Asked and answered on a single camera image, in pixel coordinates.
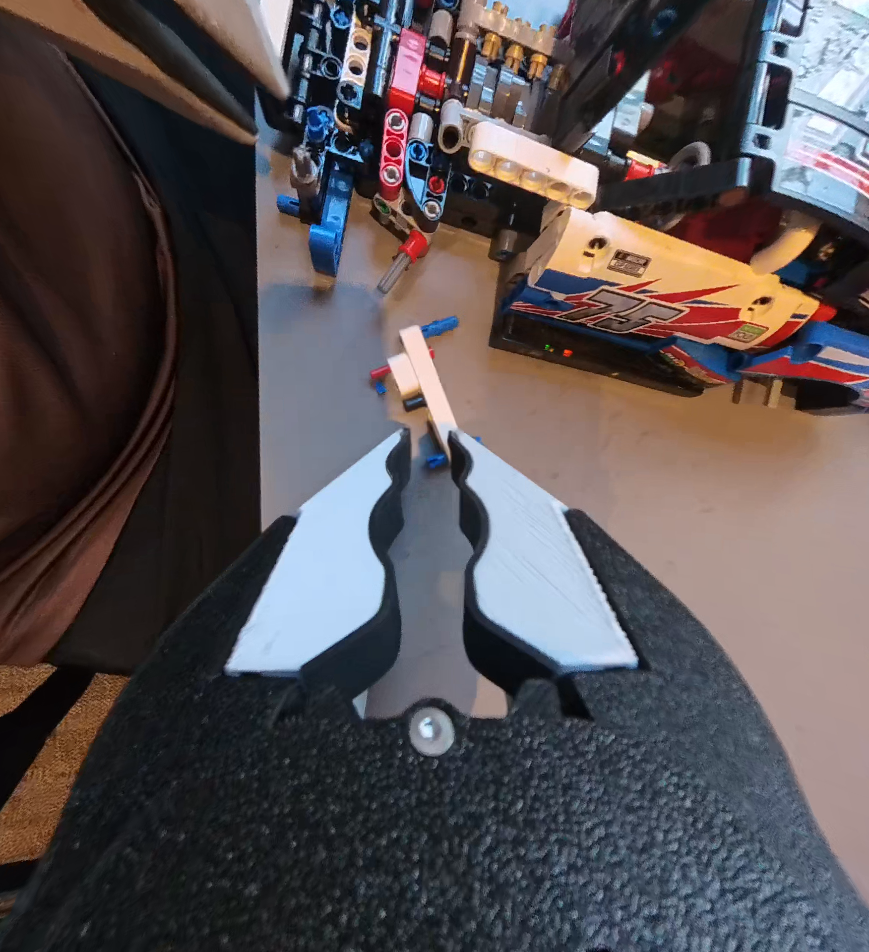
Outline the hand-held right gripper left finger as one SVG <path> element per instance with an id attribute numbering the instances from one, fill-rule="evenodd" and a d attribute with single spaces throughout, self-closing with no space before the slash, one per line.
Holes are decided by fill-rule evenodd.
<path id="1" fill-rule="evenodd" d="M 310 692 L 332 687 L 364 718 L 391 669 L 401 612 L 390 549 L 404 525 L 412 445 L 404 427 L 300 508 L 224 666 Z"/>

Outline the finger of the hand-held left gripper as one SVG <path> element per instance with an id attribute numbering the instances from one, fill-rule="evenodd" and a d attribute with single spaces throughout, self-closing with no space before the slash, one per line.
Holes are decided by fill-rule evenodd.
<path id="1" fill-rule="evenodd" d="M 160 80 L 137 80 L 137 88 L 155 97 L 161 87 L 181 100 L 190 93 L 198 101 L 248 101 L 262 91 L 285 101 L 290 83 L 278 37 L 270 31 L 265 2 L 151 1 L 140 2 L 188 51 L 183 78 L 166 66 Z"/>
<path id="2" fill-rule="evenodd" d="M 190 121 L 254 145 L 248 110 L 141 2 L 0 1 L 0 13 Z"/>

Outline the person's brown shirt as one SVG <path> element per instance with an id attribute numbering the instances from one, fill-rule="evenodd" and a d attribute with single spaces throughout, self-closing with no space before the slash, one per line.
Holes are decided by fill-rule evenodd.
<path id="1" fill-rule="evenodd" d="M 57 47 L 0 12 L 0 663 L 40 663 L 169 430 L 162 212 Z"/>

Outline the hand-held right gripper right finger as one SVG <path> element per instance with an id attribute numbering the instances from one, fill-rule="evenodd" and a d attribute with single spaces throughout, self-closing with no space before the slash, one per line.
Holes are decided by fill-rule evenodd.
<path id="1" fill-rule="evenodd" d="M 449 435 L 464 571 L 463 643 L 475 671 L 510 699 L 551 687 L 564 715 L 587 715 L 575 678 L 639 668 L 639 655 L 569 521 L 570 509 L 463 430 Z"/>

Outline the white beam assembly with pins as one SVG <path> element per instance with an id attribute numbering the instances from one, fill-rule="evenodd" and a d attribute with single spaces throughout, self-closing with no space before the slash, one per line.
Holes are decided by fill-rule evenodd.
<path id="1" fill-rule="evenodd" d="M 385 363 L 374 368 L 369 379 L 376 392 L 386 393 L 390 381 L 407 412 L 424 410 L 429 435 L 434 446 L 427 451 L 425 461 L 429 470 L 450 465 L 449 436 L 457 428 L 441 378 L 434 362 L 430 339 L 441 337 L 459 326 L 455 316 L 436 319 L 422 326 L 404 327 L 398 331 L 401 350 Z"/>

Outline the grey desk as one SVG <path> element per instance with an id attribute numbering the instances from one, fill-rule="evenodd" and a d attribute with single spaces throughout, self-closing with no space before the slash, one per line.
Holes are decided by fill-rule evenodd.
<path id="1" fill-rule="evenodd" d="M 785 746 L 839 862 L 869 905 L 869 416 L 767 409 L 759 387 L 669 396 L 489 346 L 498 265 L 485 239 L 446 230 L 387 296 L 397 241 L 356 197 L 338 274 L 310 265 L 281 135 L 256 108 L 261 525 L 310 496 L 400 426 L 413 435 L 405 527 L 391 555 L 401 653 L 368 695 L 391 717 L 438 696 L 478 717 L 506 699 L 462 641 L 471 548 L 448 471 L 420 457 L 426 417 L 370 371 L 400 329 L 455 316 L 434 340 L 457 422 L 582 509 L 718 640 Z"/>

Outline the black trousers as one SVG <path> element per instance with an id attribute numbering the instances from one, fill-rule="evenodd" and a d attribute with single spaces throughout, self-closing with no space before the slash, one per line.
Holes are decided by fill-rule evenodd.
<path id="1" fill-rule="evenodd" d="M 167 223 L 178 357 L 166 443 L 84 606 L 44 660 L 129 674 L 260 531 L 256 154 L 74 66 Z"/>

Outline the toy brick race car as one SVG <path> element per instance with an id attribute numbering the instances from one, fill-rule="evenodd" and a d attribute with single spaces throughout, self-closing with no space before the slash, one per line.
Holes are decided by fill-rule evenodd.
<path id="1" fill-rule="evenodd" d="M 504 268 L 492 347 L 684 397 L 869 413 L 869 2 L 273 2 L 280 212 L 338 273 L 355 194 Z"/>

